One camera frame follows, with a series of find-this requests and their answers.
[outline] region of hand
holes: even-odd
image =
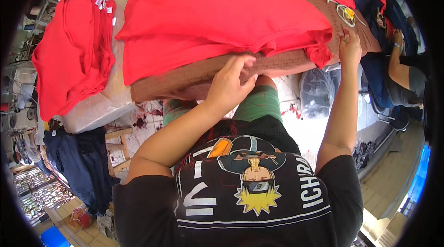
[[[379,27],[384,28],[384,21],[382,21],[382,19],[378,17],[376,18],[376,22],[378,23]]]
[[[395,42],[396,42],[399,46],[402,46],[402,42],[403,42],[403,39],[402,39],[402,31],[399,30],[399,29],[395,29],[395,30],[393,31],[393,37],[395,38]]]
[[[214,112],[220,112],[223,117],[251,92],[258,75],[253,75],[243,85],[241,85],[239,77],[241,74],[248,75],[247,69],[252,67],[255,61],[256,58],[250,55],[233,56],[214,76],[205,101],[211,106],[211,109],[215,110]]]
[[[353,30],[344,29],[345,37],[341,36],[339,43],[339,60],[342,71],[358,71],[362,49],[358,34]]]

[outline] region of plastic bag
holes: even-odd
[[[92,224],[92,222],[94,221],[91,215],[89,215],[85,204],[81,204],[72,212],[70,219],[70,224],[72,226],[86,229]]]
[[[313,69],[304,72],[300,81],[304,119],[321,119],[330,115],[341,81],[341,70],[329,72]]]

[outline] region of person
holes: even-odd
[[[382,108],[419,106],[423,102],[427,53],[402,56],[402,31],[393,31],[394,47],[390,56],[369,52],[361,65],[372,90],[374,101]]]
[[[255,58],[233,56],[205,101],[167,102],[165,126],[136,152],[126,183],[114,186],[120,246],[349,247],[363,220],[352,157],[361,44],[353,31],[345,35],[315,168],[282,125],[272,79],[241,84]],[[238,104],[233,119],[222,119]]]

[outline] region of blue object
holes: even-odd
[[[47,247],[70,247],[71,245],[56,226],[47,229],[40,238]]]
[[[408,190],[407,196],[411,201],[417,203],[421,197],[422,190],[424,189],[425,178],[427,176],[427,168],[429,167],[430,149],[428,146],[424,146],[421,153],[421,161],[419,162],[418,169],[415,177],[413,178],[412,185]]]

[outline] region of cartoon character face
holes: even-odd
[[[253,170],[251,167],[245,169],[242,179],[245,181],[264,181],[272,179],[272,175],[270,171],[262,166],[259,166],[258,169]]]

